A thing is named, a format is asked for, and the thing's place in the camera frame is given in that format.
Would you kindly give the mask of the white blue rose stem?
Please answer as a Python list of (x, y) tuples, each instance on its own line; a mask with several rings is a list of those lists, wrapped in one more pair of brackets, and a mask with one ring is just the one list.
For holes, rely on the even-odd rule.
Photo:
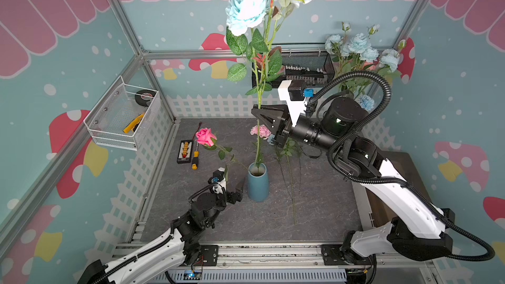
[(277, 79), (283, 68), (281, 51), (274, 40), (285, 19), (302, 4), (312, 0), (228, 0), (226, 12), (226, 43), (230, 51), (246, 60), (228, 70), (231, 82), (243, 80), (252, 73), (255, 86), (247, 92), (256, 95), (258, 108), (262, 96), (272, 90), (271, 81)]

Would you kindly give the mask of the black tape roll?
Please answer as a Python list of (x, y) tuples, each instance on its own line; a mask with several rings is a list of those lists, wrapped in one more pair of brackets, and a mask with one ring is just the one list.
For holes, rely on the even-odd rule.
[(138, 91), (135, 96), (135, 102), (141, 107), (149, 107), (156, 96), (156, 92), (143, 89)]

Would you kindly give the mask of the green circuit board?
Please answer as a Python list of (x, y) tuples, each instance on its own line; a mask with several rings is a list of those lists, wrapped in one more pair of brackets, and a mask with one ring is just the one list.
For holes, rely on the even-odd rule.
[(199, 281), (202, 280), (203, 274), (202, 272), (196, 270), (185, 270), (183, 280), (184, 281)]

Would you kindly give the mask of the light blue rose bouquet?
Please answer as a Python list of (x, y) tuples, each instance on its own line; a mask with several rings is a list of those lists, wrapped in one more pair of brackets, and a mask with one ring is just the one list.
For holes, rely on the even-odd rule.
[(335, 67), (335, 77), (338, 78), (356, 70), (367, 70), (385, 78), (389, 83), (393, 78), (401, 76), (398, 69), (401, 62), (401, 51), (406, 47), (402, 39), (397, 47), (380, 52), (372, 47), (371, 37), (379, 30), (375, 24), (368, 28), (367, 33), (351, 35), (351, 25), (342, 24), (343, 34), (334, 34), (327, 38), (326, 51), (332, 56)]

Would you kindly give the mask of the yellow black screwdriver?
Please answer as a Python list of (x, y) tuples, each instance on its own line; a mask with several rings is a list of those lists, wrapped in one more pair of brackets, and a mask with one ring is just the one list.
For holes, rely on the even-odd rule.
[(196, 141), (194, 144), (194, 148), (193, 148), (193, 157), (191, 160), (191, 168), (193, 170), (196, 170), (198, 168), (198, 165), (199, 165), (199, 144)]

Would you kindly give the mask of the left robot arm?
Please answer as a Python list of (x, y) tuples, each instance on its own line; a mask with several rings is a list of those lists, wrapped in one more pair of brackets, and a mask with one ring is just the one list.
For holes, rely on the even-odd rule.
[(169, 223), (158, 238), (118, 260), (92, 262), (78, 283), (147, 283), (162, 273), (181, 266), (193, 266), (203, 259), (199, 240), (227, 205), (243, 199), (243, 178), (227, 188), (226, 168), (215, 170), (207, 184), (188, 198), (189, 210)]

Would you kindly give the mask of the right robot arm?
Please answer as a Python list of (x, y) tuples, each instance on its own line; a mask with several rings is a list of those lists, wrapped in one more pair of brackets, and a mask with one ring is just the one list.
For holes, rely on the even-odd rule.
[[(335, 86), (364, 78), (380, 86), (383, 97), (372, 111), (364, 110), (348, 90), (329, 96)], [(281, 105), (255, 105), (252, 115), (263, 121), (283, 147), (294, 139), (325, 151), (327, 161), (345, 179), (370, 190), (394, 213), (388, 223), (366, 231), (351, 231), (339, 248), (347, 264), (396, 252), (410, 260), (451, 258), (483, 262), (494, 258), (494, 248), (458, 227), (450, 209), (440, 209), (405, 180), (382, 151), (360, 133), (389, 104), (391, 87), (380, 75), (355, 70), (338, 77), (312, 97), (301, 81), (285, 80), (279, 89)]]

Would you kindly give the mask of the pink carnation stem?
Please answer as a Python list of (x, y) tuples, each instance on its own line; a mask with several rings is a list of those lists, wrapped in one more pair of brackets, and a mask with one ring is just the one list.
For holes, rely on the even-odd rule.
[(274, 135), (265, 125), (256, 125), (250, 130), (250, 134), (255, 136), (254, 145), (256, 147), (255, 166), (259, 167), (263, 163), (262, 147), (265, 143), (272, 144)]

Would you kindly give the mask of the light blue rose stem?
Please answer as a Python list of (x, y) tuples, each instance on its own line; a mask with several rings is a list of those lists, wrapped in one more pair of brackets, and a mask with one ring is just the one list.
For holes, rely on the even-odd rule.
[(295, 169), (298, 166), (298, 170), (301, 172), (301, 147), (295, 140), (288, 139), (282, 148), (276, 147), (274, 152), (274, 160), (280, 167), (281, 177), (291, 201), (293, 224), (297, 225), (295, 192), (299, 180), (295, 178)]

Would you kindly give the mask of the teal ceramic vase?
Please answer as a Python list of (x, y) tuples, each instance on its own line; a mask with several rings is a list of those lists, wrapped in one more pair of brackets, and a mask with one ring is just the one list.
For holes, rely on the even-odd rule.
[(255, 202), (263, 202), (269, 195), (269, 177), (265, 164), (257, 166), (252, 163), (249, 166), (247, 178), (247, 193), (251, 200)]

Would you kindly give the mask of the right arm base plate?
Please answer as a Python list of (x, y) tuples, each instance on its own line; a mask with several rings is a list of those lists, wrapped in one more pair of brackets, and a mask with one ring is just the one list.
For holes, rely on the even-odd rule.
[(351, 249), (341, 248), (339, 244), (321, 246), (321, 254), (325, 266), (372, 266), (370, 257), (361, 257)]

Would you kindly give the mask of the pink rose stem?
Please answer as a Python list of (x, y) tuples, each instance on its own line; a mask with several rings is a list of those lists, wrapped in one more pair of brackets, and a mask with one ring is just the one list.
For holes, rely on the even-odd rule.
[(224, 163), (224, 179), (226, 181), (230, 178), (230, 167), (234, 164), (240, 165), (245, 170), (248, 170), (235, 156), (232, 147), (225, 147), (218, 143), (217, 136), (213, 134), (210, 128), (201, 128), (195, 134), (197, 143), (208, 151), (216, 151), (218, 158)]

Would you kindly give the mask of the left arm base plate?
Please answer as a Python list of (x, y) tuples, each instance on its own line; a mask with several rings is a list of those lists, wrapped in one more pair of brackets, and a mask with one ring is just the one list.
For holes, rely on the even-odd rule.
[(218, 245), (203, 245), (201, 246), (197, 260), (193, 263), (194, 266), (217, 266), (218, 264)]

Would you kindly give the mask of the socket bit set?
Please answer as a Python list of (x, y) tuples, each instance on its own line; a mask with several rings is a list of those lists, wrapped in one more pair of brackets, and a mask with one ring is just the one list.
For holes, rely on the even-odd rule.
[(327, 73), (320, 68), (312, 70), (309, 67), (295, 65), (286, 65), (282, 77), (285, 80), (302, 80), (307, 86), (315, 88), (321, 88), (328, 81)]

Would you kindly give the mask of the yellow utility knife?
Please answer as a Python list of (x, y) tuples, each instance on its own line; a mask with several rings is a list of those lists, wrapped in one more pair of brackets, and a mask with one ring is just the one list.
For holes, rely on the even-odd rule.
[(123, 129), (123, 132), (125, 134), (128, 134), (130, 132), (134, 133), (136, 131), (136, 129), (138, 128), (138, 126), (140, 125), (140, 123), (142, 122), (144, 116), (145, 116), (145, 114), (142, 113), (139, 116), (137, 116), (136, 118), (134, 118), (133, 121), (131, 121), (129, 123), (129, 125), (127, 125), (125, 127), (125, 129)]

